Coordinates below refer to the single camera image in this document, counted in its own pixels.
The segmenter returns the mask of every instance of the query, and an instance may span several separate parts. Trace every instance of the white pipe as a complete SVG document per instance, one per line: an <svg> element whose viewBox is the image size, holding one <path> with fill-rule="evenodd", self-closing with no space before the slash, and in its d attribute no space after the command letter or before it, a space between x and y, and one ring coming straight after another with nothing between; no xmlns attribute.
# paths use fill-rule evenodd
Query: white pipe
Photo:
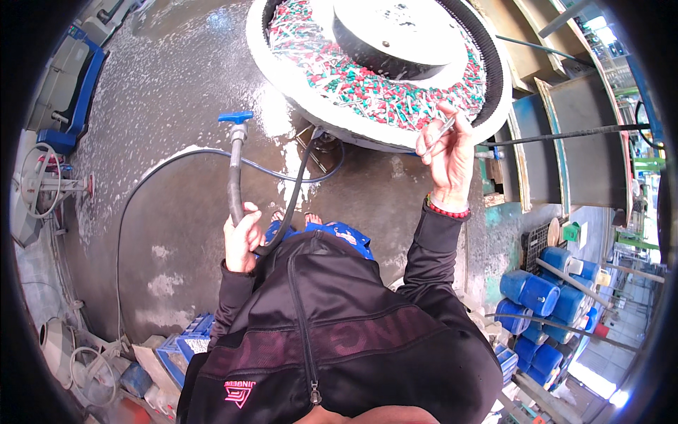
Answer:
<svg viewBox="0 0 678 424"><path fill-rule="evenodd" d="M539 258L537 258L537 263L538 263L542 268L546 269L547 271L551 271L552 273L554 273L554 274L557 275L558 277L562 278L563 280L567 281L567 282L570 283L571 285L577 287L579 290L583 291L583 292L586 293L587 295L593 297L598 303L600 303L601 305L605 306L606 308L612 309L612 308L614 307L614 305L613 305L611 302L609 302L609 301L605 300L604 298L602 298L602 297L600 296L600 294L594 292L594 291L591 290L590 288L586 287L584 284L581 284L580 282L578 282L578 281L575 280L574 278L570 277L568 274L563 273L563 272L562 272L561 270L559 270L558 268L555 268L555 267L549 265L548 263L542 261L542 260L539 259Z"/></svg>

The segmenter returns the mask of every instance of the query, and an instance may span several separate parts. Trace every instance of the hand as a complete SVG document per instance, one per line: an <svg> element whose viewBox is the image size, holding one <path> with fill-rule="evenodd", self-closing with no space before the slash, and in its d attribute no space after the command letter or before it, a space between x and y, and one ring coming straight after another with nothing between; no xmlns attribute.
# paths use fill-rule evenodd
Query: hand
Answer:
<svg viewBox="0 0 678 424"><path fill-rule="evenodd" d="M224 224L225 258L226 269L229 271L249 273L256 265L256 257L252 251L257 246L263 246L266 240L257 224L261 219L261 211L257 205L246 201L243 206L245 210L253 213L245 215L237 227L233 226L230 215Z"/></svg>
<svg viewBox="0 0 678 424"><path fill-rule="evenodd" d="M421 156L422 163L431 168L431 195L451 208L463 208L468 201L468 190L471 187L475 145L481 140L476 141L471 123L464 112L447 102L440 102L437 107L448 119L455 119L454 125L435 143L433 151L425 154L433 145L433 135L443 126L440 119L434 119L419 135L416 152Z"/></svg>

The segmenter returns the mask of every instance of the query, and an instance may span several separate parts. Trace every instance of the pink logo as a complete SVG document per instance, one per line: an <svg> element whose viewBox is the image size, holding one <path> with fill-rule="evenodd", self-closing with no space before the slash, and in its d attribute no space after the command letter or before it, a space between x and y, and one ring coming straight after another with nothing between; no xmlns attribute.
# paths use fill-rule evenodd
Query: pink logo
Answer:
<svg viewBox="0 0 678 424"><path fill-rule="evenodd" d="M235 402L238 408L242 409L255 384L256 382L254 381L225 382L224 387L226 388L226 397L224 400Z"/></svg>

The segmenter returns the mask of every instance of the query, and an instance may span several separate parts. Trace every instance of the blue plastic barrel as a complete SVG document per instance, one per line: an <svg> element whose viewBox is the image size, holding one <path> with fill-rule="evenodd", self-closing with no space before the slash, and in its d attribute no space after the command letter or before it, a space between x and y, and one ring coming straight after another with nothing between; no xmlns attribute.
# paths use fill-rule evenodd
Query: blue plastic barrel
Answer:
<svg viewBox="0 0 678 424"><path fill-rule="evenodd" d="M572 257L572 252L569 250L556 248L554 246L547 246L544 250L542 250L542 254L539 257L542 259L542 261L546 262L552 267L565 272L565 267Z"/></svg>
<svg viewBox="0 0 678 424"><path fill-rule="evenodd" d="M548 317L547 320L552 321L556 324L562 324L564 326L569 326L569 324L567 322L564 322L563 320L561 320L557 317L554 317L554 316ZM553 340L556 340L559 343L567 343L568 341L570 341L572 339L572 336L574 335L574 333L572 331L563 330L562 328L557 328L557 327L554 327L554 326L548 326L546 324L544 325L544 328L543 328L542 331L544 333L548 334L549 337L551 337Z"/></svg>
<svg viewBox="0 0 678 424"><path fill-rule="evenodd" d="M589 313L587 314L589 316L589 320L586 323L586 328L584 328L586 331L589 331L593 327L593 322L595 321L595 318L598 316L598 309L596 308L591 308Z"/></svg>
<svg viewBox="0 0 678 424"><path fill-rule="evenodd" d="M532 358L537 349L539 349L539 345L522 336L518 337L515 341L515 346L513 346L513 351L518 354L518 358L529 363L532 363Z"/></svg>
<svg viewBox="0 0 678 424"><path fill-rule="evenodd" d="M520 337L525 337L526 339L533 342L535 345L541 345L546 341L549 335L541 330L532 327L532 325L529 325L525 329L525 331L523 331Z"/></svg>
<svg viewBox="0 0 678 424"><path fill-rule="evenodd" d="M502 280L499 283L499 291L514 303L521 303L520 293L525 287L525 282L533 275L522 269L516 269L502 275Z"/></svg>
<svg viewBox="0 0 678 424"><path fill-rule="evenodd" d="M546 269L542 269L542 273L539 276L548 282L554 283L556 286L563 285L562 278L558 277L557 275Z"/></svg>
<svg viewBox="0 0 678 424"><path fill-rule="evenodd" d="M591 280L587 280L586 278L583 278L583 277L580 277L579 275L574 275L574 274L570 274L570 277L574 278L577 282L580 282L581 284L583 284L584 287L586 287L586 288L593 288L593 281L591 281Z"/></svg>
<svg viewBox="0 0 678 424"><path fill-rule="evenodd" d="M522 372L527 372L530 369L530 363L527 361L523 361L518 357L518 368L520 368L520 371Z"/></svg>
<svg viewBox="0 0 678 424"><path fill-rule="evenodd" d="M549 379L551 379L550 375L543 375L533 366L531 366L530 369L527 370L527 375L532 377L532 379L535 380L537 384L539 384L540 386L545 386L549 382Z"/></svg>
<svg viewBox="0 0 678 424"><path fill-rule="evenodd" d="M595 262L590 262L590 261L584 261L581 260L584 263L584 269L582 270L582 273L580 274L582 278L585 278L587 280L595 281L596 277L598 276L598 272L600 272L600 265L598 265Z"/></svg>
<svg viewBox="0 0 678 424"><path fill-rule="evenodd" d="M560 296L553 308L553 316L560 318L564 322L571 324L582 317L582 308L586 295L578 289L571 286L562 286Z"/></svg>
<svg viewBox="0 0 678 424"><path fill-rule="evenodd" d="M532 316L532 311L523 305L518 305L510 299L502 299L497 305L497 313L513 313L515 315ZM502 323L502 327L506 328L513 334L520 334L530 322L524 318L510 318L510 317L494 317L495 321Z"/></svg>
<svg viewBox="0 0 678 424"><path fill-rule="evenodd" d="M544 375L551 375L551 371L560 366L563 354L549 345L541 345L532 358L532 366Z"/></svg>
<svg viewBox="0 0 678 424"><path fill-rule="evenodd" d="M559 297L558 286L531 275L520 293L519 303L539 315L550 315Z"/></svg>

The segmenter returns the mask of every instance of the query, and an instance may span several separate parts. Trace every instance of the wire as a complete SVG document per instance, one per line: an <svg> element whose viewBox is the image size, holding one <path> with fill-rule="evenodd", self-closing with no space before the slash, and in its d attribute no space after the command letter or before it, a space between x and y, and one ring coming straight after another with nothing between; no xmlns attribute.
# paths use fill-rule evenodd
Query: wire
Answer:
<svg viewBox="0 0 678 424"><path fill-rule="evenodd" d="M314 182L320 182L323 180L328 179L329 177L333 176L334 174L337 173L339 168L341 168L341 165L344 164L344 157L346 156L346 151L344 150L344 143L339 142L339 145L341 147L341 159L339 160L339 163L332 169L332 171L328 172L327 174L320 176L318 178L311 178L308 180L301 180L301 183L314 183ZM125 205L123 206L122 213L120 214L120 223L118 224L118 241L117 245L115 248L115 293L116 293L116 299L117 299L117 304L118 304L118 339L122 339L122 332L121 332L121 323L122 323L122 308L121 308L121 303L120 303L120 235L122 232L123 228L123 219L125 218L125 212L127 211L127 207L129 206L129 202L132 200L134 197L134 194L136 191L146 182L150 177L155 175L156 172L160 171L162 168L164 168L166 165L169 165L172 162L175 162L183 157L186 156L192 156L196 155L199 153L213 153L215 155L221 155L221 156L227 156L231 157L231 152L226 152L223 150L219 149L201 149L201 150L194 150L194 151L189 151L182 153L181 155L177 155L171 159L168 159L167 161L161 163L158 165L156 168L154 168L151 172L148 173L144 178L139 181L139 183L132 189L132 192L127 196L127 200L125 200ZM242 161L245 162L247 165L260 170L261 172L264 172L265 174L275 176L277 178L280 178L282 180L286 181L298 181L297 178L292 178L291 176L287 176L285 174L281 174L280 172L272 171L267 168L264 168L263 166L259 165L256 162L250 161L248 159L242 158Z"/></svg>
<svg viewBox="0 0 678 424"><path fill-rule="evenodd" d="M638 123L638 112L640 111L640 105L641 104L643 106L645 106L645 103L641 102L640 100L638 101L638 103L636 103L636 110L635 110L635 113L633 114L636 123ZM643 134L643 132L641 130L638 130L638 134L640 134L640 137L643 137L643 140L646 143L648 143L650 146L654 147L657 150L664 150L664 146L660 146L659 144L655 144L655 143L651 142L650 140L648 140L647 137L645 137L645 134Z"/></svg>
<svg viewBox="0 0 678 424"><path fill-rule="evenodd" d="M498 147L498 146L509 146L511 144L522 144L533 141L549 141L557 140L560 138L571 138L571 137L582 137L582 136L592 136L593 134L604 134L607 132L618 132L618 131L635 131L635 130L647 130L650 128L648 123L636 123L633 125L608 125L604 127L591 128L588 130L580 130L573 132L562 132L560 134L545 134L543 136L519 138L518 140L508 140L500 142L487 142L483 141L480 143L481 146L487 147Z"/></svg>
<svg viewBox="0 0 678 424"><path fill-rule="evenodd" d="M52 285L50 285L50 284L47 284L47 283L43 283L43 282L25 282L25 283L21 283L22 286L25 285L25 284L42 284L42 285L47 286L47 287L51 288L52 290L54 290L54 292L59 296L59 309L58 309L57 312L56 312L56 318L58 318L58 317L59 317L59 314L61 313L61 309L62 309L61 307L64 305L64 303L61 301L61 296L62 296L62 294L59 293L59 290L57 290L56 287L54 287L54 286L52 286Z"/></svg>
<svg viewBox="0 0 678 424"><path fill-rule="evenodd" d="M549 52L549 53L554 53L554 54L557 54L559 56L563 56L564 58L572 59L575 62L579 62L580 64L585 64L587 66L595 68L595 65L593 64L593 62L589 62L588 60L585 60L585 59L576 58L576 57L574 57L570 54L559 52L558 50L550 49L548 47L544 47L543 45L533 44L533 43L528 43L526 41L521 41L521 40L516 40L516 39L513 39L513 38L503 37L502 35L495 35L495 37L499 38L500 40L510 41L511 43L522 44L522 45L526 45L528 47L533 47L535 49L544 50L544 51Z"/></svg>
<svg viewBox="0 0 678 424"><path fill-rule="evenodd" d="M618 341L608 339L607 337L599 336L598 334L578 330L577 328L564 326L564 325L558 324L558 323L553 322L553 321L544 320L542 318L530 317L528 315L518 315L516 313L489 313L489 314L485 315L485 318L490 318L490 317L509 317L509 318L518 318L518 319L524 318L526 320L537 321L537 322L540 322L542 324L546 324L547 326L552 326L552 327L560 328L562 330L572 331L572 332L575 332L575 333L582 335L582 336L591 337L592 339L604 341L604 342L609 343L610 345L621 347L622 349L626 349L626 350L629 350L629 351L632 351L632 352L638 352L640 350L636 347L625 345L624 343L619 343Z"/></svg>

